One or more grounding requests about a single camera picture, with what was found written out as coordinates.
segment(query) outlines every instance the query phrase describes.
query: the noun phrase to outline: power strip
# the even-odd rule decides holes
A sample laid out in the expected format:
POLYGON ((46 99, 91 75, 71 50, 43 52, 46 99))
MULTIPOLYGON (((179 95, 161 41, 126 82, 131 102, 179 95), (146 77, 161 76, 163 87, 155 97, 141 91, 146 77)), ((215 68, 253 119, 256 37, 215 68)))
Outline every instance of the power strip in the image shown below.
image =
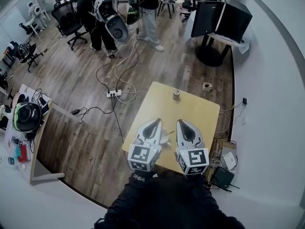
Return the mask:
POLYGON ((114 90, 114 91, 110 91, 109 93, 107 92, 107 97, 112 98, 112 97, 115 97, 115 96, 121 96, 121 94, 122 94, 121 90, 114 90))

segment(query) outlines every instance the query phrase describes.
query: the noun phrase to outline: wooden floor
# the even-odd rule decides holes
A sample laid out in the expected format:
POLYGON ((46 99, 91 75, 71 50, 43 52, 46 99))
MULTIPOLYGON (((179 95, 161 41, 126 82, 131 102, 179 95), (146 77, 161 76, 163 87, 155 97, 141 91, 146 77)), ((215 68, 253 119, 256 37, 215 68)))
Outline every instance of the wooden floor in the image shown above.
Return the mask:
MULTIPOLYGON (((111 111, 112 104, 106 98, 106 88, 96 79, 96 71, 109 58, 103 52, 89 48, 89 34, 84 36, 89 43, 77 41, 72 51, 66 43, 68 38, 58 40, 60 34, 55 24, 52 21, 33 40, 40 51, 48 48, 44 56, 37 59, 39 65, 33 66, 31 73, 28 73, 26 64, 16 62, 9 72, 9 89, 13 89, 14 94, 22 83, 34 90, 42 88, 43 92, 67 111, 95 106, 106 112, 111 111)), ((181 23, 177 6, 172 20, 169 19, 167 10, 164 10, 158 17, 157 25, 165 52, 155 51, 147 42, 138 42, 136 47, 139 62, 126 72, 123 79, 132 82, 137 91, 147 91, 151 83, 157 81, 215 102, 222 109, 230 108, 233 94, 230 53, 218 68, 199 62, 194 50, 201 44, 202 38, 184 44, 185 24, 181 23), (204 93, 203 82, 212 83, 213 90, 204 93)), ((99 70, 98 78, 110 89, 114 90, 117 82, 114 68, 131 53, 133 43, 134 35, 131 35, 126 45, 118 45, 116 58, 99 70)), ((223 45, 215 41, 214 47, 222 49, 223 45)), ((133 54, 119 66, 118 74, 133 65, 136 59, 137 56, 133 54)), ((120 82, 119 88, 133 92, 129 84, 120 82)), ((121 99, 127 101, 132 96, 133 94, 124 94, 121 99)), ((115 111, 123 136, 127 135, 144 97, 145 93, 138 93, 129 104, 117 102, 115 111)), ((217 131, 225 130, 227 125, 228 119, 221 115, 217 131)), ((84 117, 84 122, 79 124, 53 110, 42 136, 38 157, 49 170, 65 173, 64 180, 71 186, 109 206, 130 175, 121 146, 122 140, 113 113, 103 114, 100 110, 93 109, 84 117)))

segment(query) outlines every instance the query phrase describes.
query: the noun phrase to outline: yellow tabletop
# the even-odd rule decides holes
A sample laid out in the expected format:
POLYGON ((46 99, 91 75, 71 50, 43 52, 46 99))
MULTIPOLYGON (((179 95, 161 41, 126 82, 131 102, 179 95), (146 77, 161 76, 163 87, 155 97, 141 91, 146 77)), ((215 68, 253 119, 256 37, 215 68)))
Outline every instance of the yellow tabletop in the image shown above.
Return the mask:
POLYGON ((201 131, 205 147, 210 151, 220 107, 218 104, 183 91, 181 91, 178 101, 173 100, 173 91, 174 88, 170 86, 158 82, 152 83, 127 134, 122 149, 126 152, 129 151, 129 145, 133 143, 133 139, 141 125, 147 121, 161 118, 163 129, 168 133, 175 132, 169 135, 171 145, 162 147, 160 158, 156 164, 182 173, 182 169, 174 155, 177 147, 177 120, 183 119, 196 126, 201 131))

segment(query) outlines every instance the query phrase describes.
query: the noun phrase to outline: monitor stand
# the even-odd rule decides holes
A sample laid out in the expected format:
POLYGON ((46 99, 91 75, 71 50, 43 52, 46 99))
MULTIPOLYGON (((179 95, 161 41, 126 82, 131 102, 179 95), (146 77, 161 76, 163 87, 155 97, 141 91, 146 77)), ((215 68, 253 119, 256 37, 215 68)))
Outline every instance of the monitor stand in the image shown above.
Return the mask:
POLYGON ((223 64, 224 57, 228 53, 231 46, 226 45, 223 52, 220 53, 212 47, 213 42, 214 38, 209 37, 209 35, 204 35, 201 46, 195 48, 195 54, 197 59, 199 59, 200 62, 204 63, 205 65, 219 67, 223 64))

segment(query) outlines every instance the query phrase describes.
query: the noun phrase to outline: red object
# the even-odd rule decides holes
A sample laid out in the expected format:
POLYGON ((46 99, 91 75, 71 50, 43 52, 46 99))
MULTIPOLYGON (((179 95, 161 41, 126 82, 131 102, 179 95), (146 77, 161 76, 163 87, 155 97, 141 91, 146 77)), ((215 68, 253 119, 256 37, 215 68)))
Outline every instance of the red object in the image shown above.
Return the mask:
POLYGON ((28 162, 27 146, 20 146, 21 157, 18 157, 18 162, 28 162))

